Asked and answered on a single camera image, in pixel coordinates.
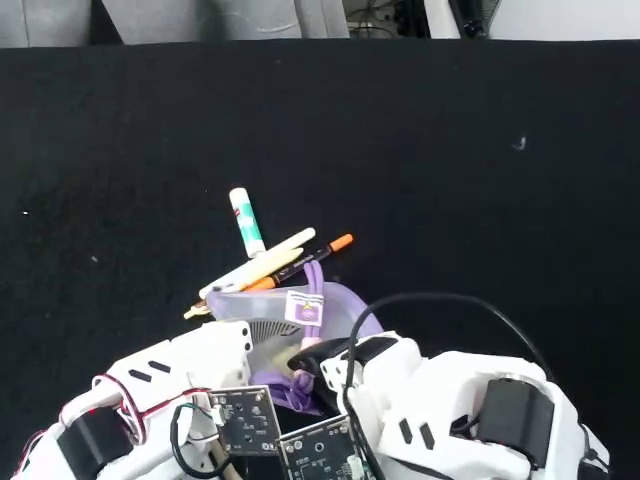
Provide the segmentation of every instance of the black cable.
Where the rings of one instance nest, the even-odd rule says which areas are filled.
[[[351,329],[351,334],[349,335],[348,342],[348,357],[347,357],[347,377],[345,380],[345,385],[342,390],[342,401],[345,407],[345,410],[349,414],[351,428],[354,430],[356,441],[362,449],[365,459],[369,464],[369,468],[372,470],[372,473],[375,475],[377,480],[385,480],[384,472],[380,467],[378,459],[373,453],[369,442],[364,435],[362,425],[360,424],[360,420],[358,419],[358,415],[356,414],[351,402],[349,401],[349,389],[353,386],[353,374],[355,370],[355,356],[356,356],[356,341],[358,332],[360,331],[360,327],[365,322],[367,317],[374,313],[376,310],[399,302],[458,302],[458,303],[466,303],[470,305],[479,306],[485,310],[488,310],[493,315],[497,316],[500,320],[502,320],[511,330],[513,330],[518,337],[523,341],[525,345],[529,348],[532,355],[536,359],[536,361],[540,364],[540,366],[545,370],[547,374],[547,378],[549,381],[553,382],[553,375],[551,370],[549,369],[547,362],[545,362],[542,354],[535,347],[533,342],[529,340],[529,338],[522,332],[506,315],[504,315],[500,310],[491,305],[489,302],[485,302],[480,298],[469,296],[469,295],[461,295],[457,293],[441,293],[441,292],[414,292],[414,293],[398,293],[396,295],[390,295],[388,297],[382,298],[367,308],[360,314],[356,322],[353,324],[353,328]]]
[[[190,408],[190,406],[187,404],[178,405],[173,412],[173,418],[171,419],[169,441],[171,442],[171,451],[173,452],[173,457],[176,459],[176,462],[178,463],[182,471],[190,477],[210,479],[221,476],[224,470],[231,463],[231,456],[227,456],[227,458],[225,458],[224,461],[211,472],[200,472],[193,469],[187,464],[184,457],[182,456],[182,451],[180,450],[180,445],[178,444],[178,419],[180,418],[180,412],[183,408]]]
[[[376,27],[375,25],[366,25],[366,26],[362,26],[362,27],[356,27],[356,28],[353,28],[351,31],[352,32],[357,32],[358,33],[358,38],[360,38],[360,32],[362,30],[366,30],[367,31],[367,38],[371,38],[371,30],[379,31],[379,32],[385,32],[387,35],[389,35],[389,38],[396,38],[396,36],[397,36],[395,33],[393,33],[388,28]]]
[[[453,433],[455,435],[461,435],[461,434],[469,433],[469,431],[473,427],[475,427],[479,422],[480,422],[480,414],[478,413],[478,415],[476,415],[474,418],[472,418],[468,422],[465,422],[464,425],[460,425],[459,427],[453,427],[451,429],[451,433]]]

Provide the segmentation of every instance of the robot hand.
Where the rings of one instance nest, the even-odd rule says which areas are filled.
[[[174,458],[173,423],[183,460],[210,472],[225,456],[209,393],[247,385],[252,349],[246,322],[212,322],[117,361],[32,439],[14,480],[192,478]]]
[[[345,413],[346,353],[320,363]],[[608,451],[533,363],[454,351],[424,358],[394,332],[361,340],[355,358],[349,400],[389,479],[609,478]]]
[[[607,450],[525,360],[361,339],[347,392],[360,437],[342,401],[345,342],[320,343],[289,365],[338,416],[283,436],[268,387],[248,386],[253,347],[247,322],[212,322],[119,360],[28,445],[14,480],[232,480],[231,456],[265,454],[290,478],[372,480],[363,439],[390,480],[608,478]]]

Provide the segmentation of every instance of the glue stick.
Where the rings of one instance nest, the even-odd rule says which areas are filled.
[[[238,227],[240,227],[240,233],[242,234],[242,241],[244,242],[244,248],[247,250],[247,255],[249,258],[255,258],[266,249],[262,241],[262,236],[260,235],[260,230],[258,229],[256,217],[251,208],[249,195],[244,188],[234,188],[229,192],[229,200],[231,200],[231,206],[236,215]]]

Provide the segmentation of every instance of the cable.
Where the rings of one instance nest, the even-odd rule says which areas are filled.
[[[353,325],[351,329],[351,334],[349,335],[348,341],[348,357],[347,357],[347,377],[345,380],[345,385],[342,390],[342,401],[345,407],[345,410],[349,414],[351,427],[354,430],[356,441],[358,442],[360,448],[362,449],[365,459],[369,464],[369,468],[371,468],[373,474],[375,475],[377,480],[385,480],[384,472],[380,467],[378,459],[373,453],[369,442],[367,441],[364,431],[362,429],[362,425],[360,424],[360,420],[358,419],[358,415],[356,414],[351,402],[349,400],[349,389],[353,387],[353,375],[355,370],[355,357],[356,357],[356,341],[358,332],[362,324],[365,322],[367,317],[376,312],[378,309],[385,307],[387,305],[391,305],[393,303],[400,302],[458,302],[458,303],[466,303],[469,305],[479,306],[493,315],[502,320],[511,330],[513,330],[516,335],[523,341],[523,343],[529,348],[532,355],[536,359],[536,361],[540,364],[540,366],[545,370],[547,374],[547,378],[549,381],[553,382],[553,375],[551,370],[549,369],[547,362],[542,357],[542,354],[535,347],[533,342],[529,340],[529,338],[522,332],[505,314],[503,314],[496,307],[491,305],[489,302],[481,300],[480,298],[469,296],[469,295],[461,295],[456,293],[446,293],[446,292],[414,292],[414,293],[398,293],[395,295],[390,295],[388,297],[382,298],[363,310],[358,319]]]
[[[198,470],[190,467],[182,456],[182,451],[180,450],[180,445],[178,443],[178,419],[180,418],[180,412],[183,408],[189,408],[187,404],[178,405],[173,412],[173,418],[171,419],[171,428],[169,430],[169,441],[171,442],[171,451],[173,452],[173,457],[176,459],[176,462],[182,469],[182,471],[193,478],[216,478],[222,475],[224,470],[231,464],[231,456],[227,456],[220,465],[218,465],[211,472],[200,472]]]
[[[138,445],[144,444],[147,441],[147,428],[144,424],[142,414],[133,401],[133,397],[117,378],[109,375],[108,373],[93,377],[93,380],[91,381],[92,388],[94,388],[103,380],[108,380],[109,382],[115,384],[116,387],[118,387],[118,390],[120,390],[120,394],[122,395],[122,402],[126,407],[127,413],[133,418],[133,424],[136,427],[135,441]]]
[[[462,435],[462,434],[469,433],[470,430],[473,427],[475,427],[479,422],[480,422],[480,414],[478,413],[478,415],[476,415],[474,418],[465,422],[464,425],[460,425],[459,427],[452,428],[451,433],[455,435]]]
[[[38,442],[42,440],[42,437],[44,436],[45,433],[46,433],[45,430],[38,430],[36,433],[32,434],[29,437],[29,439],[27,440],[27,443],[22,449],[22,455],[20,456],[20,460],[18,461],[18,468],[13,473],[13,476],[17,476],[20,472],[24,470],[24,468],[27,465],[27,461],[29,460],[29,455],[31,455],[31,452],[33,452],[33,449],[38,444]]]
[[[377,27],[375,25],[363,25],[361,27],[356,27],[351,29],[352,32],[356,32],[358,34],[358,38],[360,38],[360,32],[363,30],[367,31],[367,38],[371,38],[371,30],[378,31],[378,32],[385,32],[387,35],[389,35],[389,38],[397,37],[397,35],[393,33],[391,30],[389,30],[388,28]]]
[[[582,423],[578,423],[578,426],[584,432],[584,455],[580,459],[580,463],[583,463],[585,460],[597,462],[602,468],[606,470],[605,473],[607,474],[607,478],[610,478],[612,473],[611,467],[607,465],[605,461],[602,460],[602,458],[600,458],[600,455],[598,455],[598,452],[595,449],[591,448],[591,442],[589,441],[589,432],[587,432],[587,427],[585,427]]]

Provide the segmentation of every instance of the electronic component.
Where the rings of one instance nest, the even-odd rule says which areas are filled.
[[[360,459],[346,415],[283,436],[280,450],[292,480],[373,478]]]
[[[510,378],[491,380],[478,422],[477,439],[513,448],[534,469],[547,463],[554,406],[533,385]]]
[[[214,422],[229,455],[278,455],[280,426],[266,386],[209,393]]]
[[[58,445],[78,480],[94,480],[100,470],[133,449],[122,420],[110,407],[89,410],[62,432]]]

